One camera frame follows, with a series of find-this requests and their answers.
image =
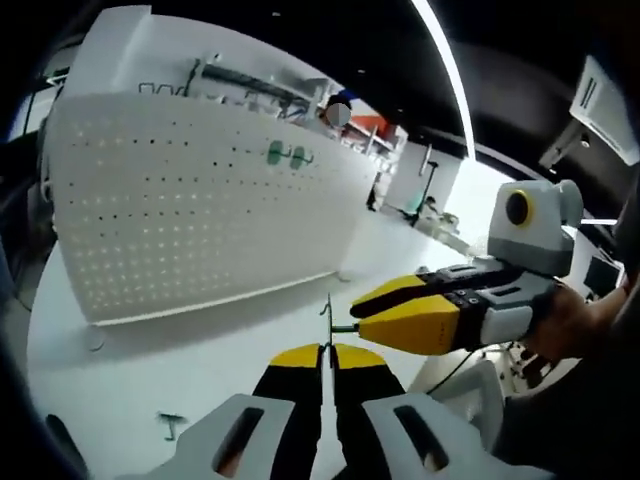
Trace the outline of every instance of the pegboard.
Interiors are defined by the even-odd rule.
[[[296,125],[160,95],[59,100],[44,154],[65,267],[96,323],[336,271],[375,176]]]

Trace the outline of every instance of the yellow ring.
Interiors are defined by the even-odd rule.
[[[524,190],[514,190],[512,195],[516,193],[522,196],[522,198],[524,198],[524,201],[527,203],[527,216],[525,217],[524,222],[522,222],[520,225],[516,225],[516,227],[526,228],[531,223],[531,220],[533,220],[533,200]]]

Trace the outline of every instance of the white table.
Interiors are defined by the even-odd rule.
[[[28,381],[38,413],[60,417],[95,478],[143,473],[170,458],[175,443],[158,412],[196,422],[235,393],[251,393],[279,352],[327,340],[318,313],[327,292],[336,324],[349,324],[351,301],[396,275],[466,259],[402,222],[366,213],[342,274],[247,300],[173,317],[103,327],[105,343],[91,352],[87,329],[56,246],[33,305],[27,348]],[[380,353],[408,387],[424,357],[371,344],[339,341]],[[330,370],[325,368],[323,434],[312,478],[344,465],[335,433]],[[178,427],[178,433],[187,425]]]

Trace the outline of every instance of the ceiling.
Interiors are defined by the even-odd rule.
[[[344,84],[405,127],[413,141],[438,141],[464,153],[457,143],[447,146],[425,130],[463,136],[440,56],[410,0],[147,3],[156,14],[219,24],[279,47]],[[575,179],[594,216],[617,216],[633,172],[598,138],[591,136],[591,148],[570,149],[554,166],[557,175],[538,162],[557,148],[571,121],[568,110],[588,52],[604,52],[626,93],[640,98],[640,82],[632,81],[633,67],[624,61],[625,55],[635,59],[629,46],[635,42],[626,41],[635,38],[633,25],[626,19],[638,18],[628,11],[638,8],[615,10],[617,0],[430,3],[452,45],[476,142],[551,179]],[[88,29],[91,21],[77,30]],[[479,160],[522,177],[485,154]]]

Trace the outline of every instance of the air conditioner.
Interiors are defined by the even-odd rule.
[[[588,56],[576,96],[569,110],[627,165],[640,161],[640,147],[634,135],[624,96],[592,56]]]

